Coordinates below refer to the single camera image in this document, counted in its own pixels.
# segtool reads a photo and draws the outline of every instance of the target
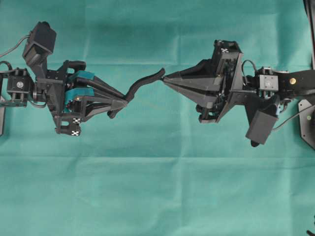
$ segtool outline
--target teal cloth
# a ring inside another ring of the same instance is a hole
[[[57,32],[49,68],[86,61],[123,93],[161,67],[171,73],[210,58],[215,39],[237,41],[257,66],[310,68],[302,0],[1,0],[0,19],[1,52],[47,21]],[[24,68],[22,50],[3,59]],[[297,112],[296,102],[279,122]],[[297,236],[314,229],[315,152],[297,119],[252,148],[244,107],[219,124],[200,124],[193,102],[156,82],[115,119],[83,123],[80,137],[54,128],[47,108],[7,109],[1,235]]]

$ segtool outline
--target robotic arm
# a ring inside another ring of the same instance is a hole
[[[3,79],[8,79],[7,93],[11,96],[10,100],[0,101],[1,120],[5,107],[26,107],[27,102],[38,108],[47,105],[58,134],[79,136],[80,123],[104,112],[109,112],[108,115],[113,118],[127,106],[142,85],[159,80],[165,73],[162,69],[137,81],[124,95],[94,73],[85,71],[86,63],[83,61],[66,60],[58,70],[47,69],[47,57],[53,53],[56,40],[56,33],[47,22],[39,22],[25,38],[28,41],[23,58],[35,74],[35,82],[27,69],[12,69],[8,62],[0,62],[6,63],[9,68],[0,72],[0,85]]]

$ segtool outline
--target black wire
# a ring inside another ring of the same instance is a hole
[[[34,107],[36,107],[36,108],[45,108],[46,105],[47,105],[47,98],[46,98],[46,95],[45,95],[45,94],[43,94],[43,97],[44,97],[44,99],[46,100],[46,102],[45,102],[44,104],[38,105],[38,104],[33,103],[33,102],[30,101],[30,100],[29,100],[29,102],[30,102]]]
[[[256,68],[256,65],[255,63],[252,61],[252,60],[245,60],[243,63],[242,63],[242,73],[244,75],[244,84],[246,85],[247,82],[246,82],[246,75],[245,75],[245,72],[244,72],[244,65],[246,62],[250,62],[252,64],[252,67],[254,68],[254,71],[257,72],[257,68]]]
[[[27,39],[27,38],[29,38],[30,37],[30,35],[28,34],[28,35],[25,35],[23,38],[21,38],[20,40],[19,40],[19,42],[13,47],[13,48],[10,48],[8,51],[6,51],[5,53],[2,53],[2,54],[0,54],[0,58],[2,58],[3,56],[5,56],[5,55],[8,55],[9,53],[11,53],[13,50],[15,50],[15,49],[17,49],[17,47],[23,42],[23,40],[25,40],[25,39]]]
[[[277,131],[277,130],[280,129],[282,126],[284,126],[285,124],[287,124],[290,120],[292,120],[292,119],[298,117],[302,112],[307,111],[308,109],[313,108],[313,107],[315,107],[315,105],[311,105],[310,107],[301,110],[300,112],[298,112],[298,113],[296,113],[295,115],[291,116],[290,118],[286,119],[286,120],[285,120],[281,125],[279,125],[278,127],[272,129],[272,131]]]
[[[1,65],[1,64],[6,64],[7,67],[8,67],[8,70],[12,70],[12,69],[13,69],[12,66],[11,66],[11,64],[10,64],[9,62],[5,61],[5,60],[0,61],[0,65]]]

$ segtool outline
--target green backdrop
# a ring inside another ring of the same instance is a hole
[[[258,66],[293,72],[311,59],[302,0],[1,0],[0,52],[38,21],[58,34],[50,68],[84,60],[123,93],[161,67],[210,58],[215,39],[237,41]],[[22,50],[4,59],[24,68]],[[7,110],[0,234],[305,235],[314,229],[315,152],[298,119],[258,148],[247,129],[244,107],[200,124],[195,104],[161,82],[114,120],[83,123],[80,137],[57,135],[47,109]]]

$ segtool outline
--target green fabric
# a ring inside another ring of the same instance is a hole
[[[309,69],[311,59],[302,0],[1,0],[0,19],[1,52],[47,21],[57,32],[49,68],[84,60],[123,93],[161,67],[171,73],[210,58],[215,39],[237,41],[257,66],[293,72]],[[24,68],[22,50],[4,59]],[[290,104],[279,122],[296,111]],[[47,108],[7,109],[1,235],[297,236],[314,229],[315,153],[297,119],[252,148],[244,107],[203,125],[193,102],[156,82],[115,119],[83,123],[80,137],[54,128]]]

